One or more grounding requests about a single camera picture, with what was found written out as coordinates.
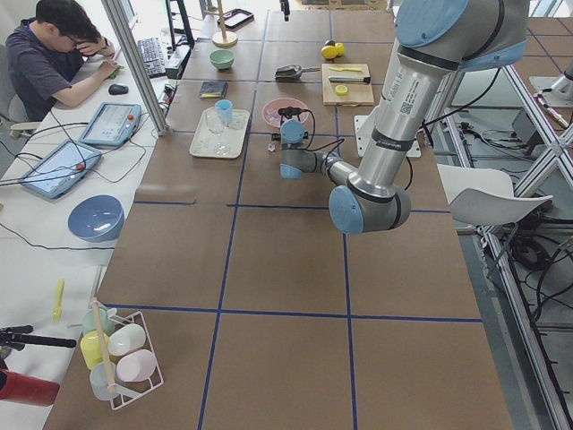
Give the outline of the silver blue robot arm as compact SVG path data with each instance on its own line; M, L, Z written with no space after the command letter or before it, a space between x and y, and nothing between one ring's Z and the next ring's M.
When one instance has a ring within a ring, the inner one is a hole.
M329 214L344 233L398 228L411 201L395 177L442 78L500 68L526 51L527 1L405 1L395 21L395 50L384 96L369 115L372 130L358 167L336 153L304 148L295 120L281 128L280 175L322 173L334 184Z

